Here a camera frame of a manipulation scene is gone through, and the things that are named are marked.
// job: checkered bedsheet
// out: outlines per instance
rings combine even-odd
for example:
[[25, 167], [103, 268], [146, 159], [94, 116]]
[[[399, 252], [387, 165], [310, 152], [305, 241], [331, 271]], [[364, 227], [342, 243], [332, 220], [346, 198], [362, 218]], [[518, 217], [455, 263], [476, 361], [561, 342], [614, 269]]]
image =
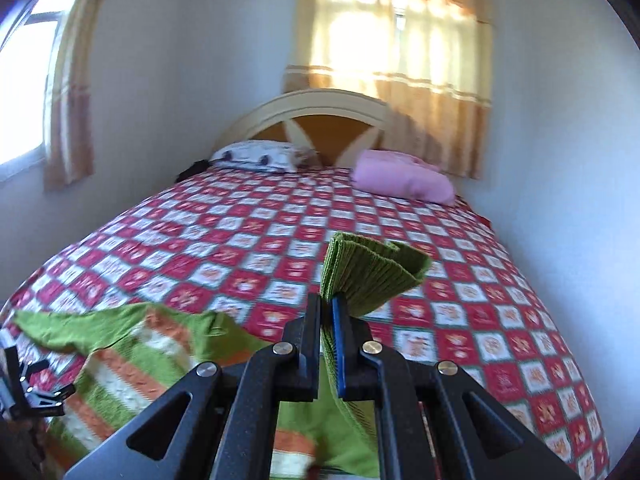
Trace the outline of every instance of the checkered bedsheet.
[[[9, 307], [85, 312], [157, 301], [213, 309], [278, 340], [318, 290], [337, 230], [400, 240], [433, 259], [423, 286], [366, 317], [374, 337], [407, 359], [456, 361], [583, 479], [603, 477], [598, 413], [551, 317], [487, 222], [455, 207], [354, 190], [348, 170], [261, 174], [212, 169], [145, 200], [57, 254]], [[15, 326], [23, 356], [48, 356], [38, 385], [73, 380], [83, 359], [36, 348]]]

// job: pillow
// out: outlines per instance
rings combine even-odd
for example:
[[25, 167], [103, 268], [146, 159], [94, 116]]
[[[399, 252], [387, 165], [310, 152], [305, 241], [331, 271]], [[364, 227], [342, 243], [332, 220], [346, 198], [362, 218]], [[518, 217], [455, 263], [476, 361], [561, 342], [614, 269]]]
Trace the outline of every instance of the pillow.
[[436, 166], [404, 153], [365, 150], [351, 179], [355, 189], [368, 193], [443, 205], [456, 201], [453, 184]]
[[318, 155], [311, 148], [301, 148], [290, 142], [252, 139], [225, 146], [209, 160], [226, 168], [296, 173], [302, 166], [315, 165]]

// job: yellow curtain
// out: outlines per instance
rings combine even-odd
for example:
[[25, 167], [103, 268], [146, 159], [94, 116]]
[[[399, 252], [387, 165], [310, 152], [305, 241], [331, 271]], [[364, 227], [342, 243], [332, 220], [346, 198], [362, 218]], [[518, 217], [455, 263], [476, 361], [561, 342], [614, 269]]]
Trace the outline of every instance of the yellow curtain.
[[56, 40], [44, 111], [46, 189], [60, 189], [94, 173], [89, 55], [101, 1], [76, 0]]
[[284, 90], [379, 98], [383, 148], [479, 178], [491, 64], [490, 0], [298, 0]]

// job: metal screw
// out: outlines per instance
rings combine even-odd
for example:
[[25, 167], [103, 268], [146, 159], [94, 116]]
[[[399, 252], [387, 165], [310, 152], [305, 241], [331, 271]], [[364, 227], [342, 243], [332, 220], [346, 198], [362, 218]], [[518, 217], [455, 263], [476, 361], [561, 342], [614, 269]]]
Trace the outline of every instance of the metal screw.
[[377, 341], [367, 341], [362, 345], [365, 354], [379, 354], [382, 352], [382, 345]]
[[458, 365], [453, 361], [441, 361], [438, 363], [438, 371], [443, 375], [455, 375], [458, 373]]
[[273, 345], [273, 353], [277, 355], [289, 355], [293, 352], [293, 345], [286, 341], [280, 341]]
[[213, 363], [202, 363], [196, 368], [196, 373], [200, 377], [211, 377], [218, 371], [218, 367]]

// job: headboard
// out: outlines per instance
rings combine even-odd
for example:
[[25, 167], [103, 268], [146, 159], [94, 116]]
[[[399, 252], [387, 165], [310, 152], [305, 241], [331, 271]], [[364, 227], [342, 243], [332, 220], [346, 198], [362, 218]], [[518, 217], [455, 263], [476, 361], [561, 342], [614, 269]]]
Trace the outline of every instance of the headboard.
[[271, 139], [313, 147], [324, 166], [352, 168], [363, 150], [377, 149], [386, 107], [366, 95], [335, 89], [281, 95], [238, 119], [216, 140], [214, 151], [246, 139]]

